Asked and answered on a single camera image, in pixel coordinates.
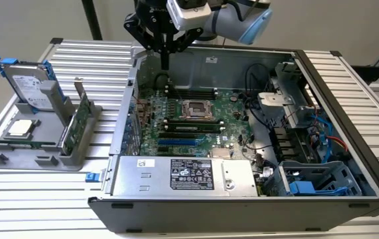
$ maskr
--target capacitor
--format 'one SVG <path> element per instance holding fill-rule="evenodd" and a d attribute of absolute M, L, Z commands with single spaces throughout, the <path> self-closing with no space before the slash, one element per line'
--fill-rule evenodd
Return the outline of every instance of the capacitor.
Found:
<path fill-rule="evenodd" d="M 230 96 L 230 102 L 236 102 L 237 101 L 237 97 L 236 96 Z"/>

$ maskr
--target warning label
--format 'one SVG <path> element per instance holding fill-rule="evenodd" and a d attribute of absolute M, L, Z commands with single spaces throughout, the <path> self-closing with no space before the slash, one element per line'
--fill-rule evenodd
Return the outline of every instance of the warning label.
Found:
<path fill-rule="evenodd" d="M 169 172 L 173 190 L 214 190 L 210 160 L 171 159 Z"/>

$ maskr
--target hard drive label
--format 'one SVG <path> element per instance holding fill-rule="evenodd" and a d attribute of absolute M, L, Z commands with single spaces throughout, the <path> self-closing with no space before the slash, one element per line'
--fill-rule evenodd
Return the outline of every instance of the hard drive label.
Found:
<path fill-rule="evenodd" d="M 214 190 L 210 160 L 171 159 L 169 175 L 173 190 Z"/>
<path fill-rule="evenodd" d="M 26 103 L 39 110 L 53 109 L 47 96 L 39 91 L 41 81 L 33 76 L 13 75 L 11 78 Z"/>

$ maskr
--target aluminum extrusion table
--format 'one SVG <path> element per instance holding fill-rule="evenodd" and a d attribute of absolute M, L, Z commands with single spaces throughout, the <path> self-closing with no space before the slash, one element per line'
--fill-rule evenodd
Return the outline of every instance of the aluminum extrusion table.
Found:
<path fill-rule="evenodd" d="M 73 79 L 83 78 L 87 96 L 103 110 L 79 172 L 0 170 L 0 238 L 379 238 L 379 217 L 357 218 L 328 232 L 312 233 L 114 235 L 106 230 L 86 204 L 89 196 L 101 196 L 101 184 L 85 183 L 83 180 L 86 172 L 98 171 L 107 164 L 109 145 L 130 68 L 129 50 L 129 42 L 74 40 L 50 44 L 45 50 L 39 60 L 50 61 L 65 95 L 73 100 L 78 99 Z M 305 53 L 326 77 L 328 87 L 360 133 L 368 137 L 368 144 L 379 158 L 379 99 L 370 97 L 354 74 L 346 71 L 345 63 L 329 52 Z M 14 97 L 0 114 L 0 133 L 15 113 Z M 356 104 L 369 104 L 370 109 L 349 113 L 356 111 Z M 266 215 L 260 214 L 258 220 L 266 220 Z"/>

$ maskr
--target white sticker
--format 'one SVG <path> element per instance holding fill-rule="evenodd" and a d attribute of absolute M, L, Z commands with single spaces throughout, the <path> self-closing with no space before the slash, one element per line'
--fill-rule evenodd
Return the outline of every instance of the white sticker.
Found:
<path fill-rule="evenodd" d="M 206 57 L 205 58 L 205 63 L 213 63 L 216 64 L 218 61 L 218 58 L 217 57 Z"/>
<path fill-rule="evenodd" d="M 137 167 L 154 167 L 154 159 L 138 159 Z"/>
<path fill-rule="evenodd" d="M 39 91 L 39 80 L 33 76 L 11 76 L 29 105 L 39 110 L 53 109 L 47 96 Z"/>

